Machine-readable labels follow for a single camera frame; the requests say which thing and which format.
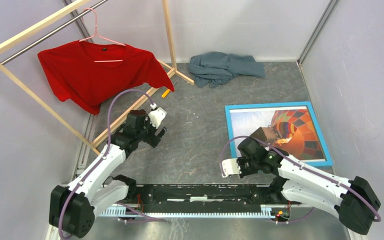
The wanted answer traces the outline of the blue picture frame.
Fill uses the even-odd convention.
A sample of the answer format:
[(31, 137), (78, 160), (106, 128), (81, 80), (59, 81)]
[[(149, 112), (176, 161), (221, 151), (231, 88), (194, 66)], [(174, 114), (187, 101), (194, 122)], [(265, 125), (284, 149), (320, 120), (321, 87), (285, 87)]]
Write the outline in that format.
[(239, 136), (253, 136), (314, 167), (333, 166), (315, 111), (309, 101), (226, 105), (230, 155), (241, 154)]

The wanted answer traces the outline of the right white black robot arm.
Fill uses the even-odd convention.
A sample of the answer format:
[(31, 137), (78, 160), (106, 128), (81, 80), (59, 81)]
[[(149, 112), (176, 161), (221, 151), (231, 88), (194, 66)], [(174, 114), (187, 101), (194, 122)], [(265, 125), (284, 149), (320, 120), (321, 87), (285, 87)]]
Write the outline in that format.
[(322, 210), (360, 235), (367, 235), (372, 224), (382, 220), (381, 202), (365, 178), (330, 174), (250, 136), (237, 149), (241, 153), (233, 165), (237, 175), (243, 178), (259, 171), (275, 175), (268, 191), (275, 204), (288, 200)]

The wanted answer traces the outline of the yellow handled screwdriver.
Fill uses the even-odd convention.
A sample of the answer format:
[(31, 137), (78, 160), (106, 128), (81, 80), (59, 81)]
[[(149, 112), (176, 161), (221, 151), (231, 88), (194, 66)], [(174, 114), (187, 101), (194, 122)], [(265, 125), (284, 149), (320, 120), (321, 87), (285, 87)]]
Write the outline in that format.
[[(175, 85), (177, 82), (179, 81), (179, 78), (173, 83), (173, 85)], [(167, 97), (167, 95), (171, 92), (170, 89), (167, 89), (162, 95), (161, 97), (164, 99)]]

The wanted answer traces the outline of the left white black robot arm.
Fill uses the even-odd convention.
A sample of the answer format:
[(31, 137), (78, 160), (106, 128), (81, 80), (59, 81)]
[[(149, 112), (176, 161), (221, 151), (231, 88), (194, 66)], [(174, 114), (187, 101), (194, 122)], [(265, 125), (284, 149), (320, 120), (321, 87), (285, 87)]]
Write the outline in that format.
[(136, 180), (119, 174), (103, 183), (144, 142), (155, 148), (167, 129), (159, 130), (167, 112), (132, 110), (109, 138), (98, 157), (66, 186), (57, 185), (50, 194), (49, 224), (58, 228), (61, 239), (83, 238), (95, 219), (111, 205), (133, 203), (138, 196)]

